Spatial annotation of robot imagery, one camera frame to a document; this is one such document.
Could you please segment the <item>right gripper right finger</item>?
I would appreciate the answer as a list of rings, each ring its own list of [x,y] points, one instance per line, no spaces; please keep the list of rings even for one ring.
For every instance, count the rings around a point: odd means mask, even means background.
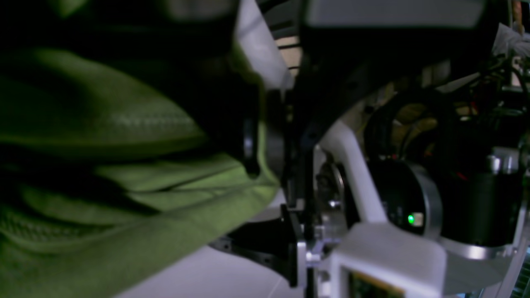
[[[391,80],[490,49],[506,0],[290,0],[302,63],[294,86],[267,93],[286,204],[310,194],[313,147],[347,109]]]

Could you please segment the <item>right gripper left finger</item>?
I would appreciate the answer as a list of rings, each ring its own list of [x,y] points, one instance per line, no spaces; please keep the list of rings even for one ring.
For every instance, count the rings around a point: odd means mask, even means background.
[[[221,151],[260,172],[238,0],[2,0],[1,164]]]

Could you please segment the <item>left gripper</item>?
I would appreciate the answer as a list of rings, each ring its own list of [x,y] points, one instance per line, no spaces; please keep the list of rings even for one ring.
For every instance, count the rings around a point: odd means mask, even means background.
[[[360,223],[390,223],[354,132],[339,120],[320,144],[345,164]],[[286,205],[280,206],[280,217],[241,225],[210,247],[276,272],[291,288],[305,287],[305,238],[297,212]]]

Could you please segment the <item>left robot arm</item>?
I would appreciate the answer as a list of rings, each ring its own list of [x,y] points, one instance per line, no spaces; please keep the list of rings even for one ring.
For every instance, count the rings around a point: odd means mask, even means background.
[[[210,243],[307,298],[442,298],[502,283],[529,225],[529,86],[509,57],[377,108],[363,144],[340,119],[395,75],[303,62],[267,159],[280,214]]]

